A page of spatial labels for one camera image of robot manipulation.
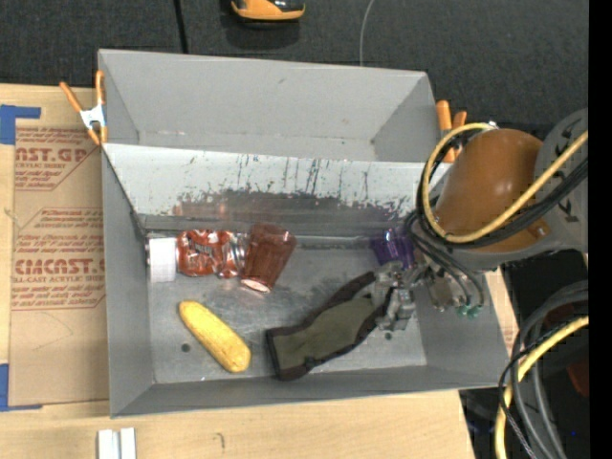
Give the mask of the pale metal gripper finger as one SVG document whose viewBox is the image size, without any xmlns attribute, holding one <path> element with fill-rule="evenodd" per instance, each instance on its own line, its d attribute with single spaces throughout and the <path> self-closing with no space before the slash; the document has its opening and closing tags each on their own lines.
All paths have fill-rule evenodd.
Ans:
<svg viewBox="0 0 612 459">
<path fill-rule="evenodd" d="M 415 312 L 415 301 L 409 290 L 393 290 L 385 313 L 379 318 L 379 328 L 385 331 L 403 331 Z"/>
<path fill-rule="evenodd" d="M 377 295 L 388 295 L 393 290 L 407 290 L 411 268 L 405 268 L 401 261 L 391 261 L 377 269 Z"/>
</svg>

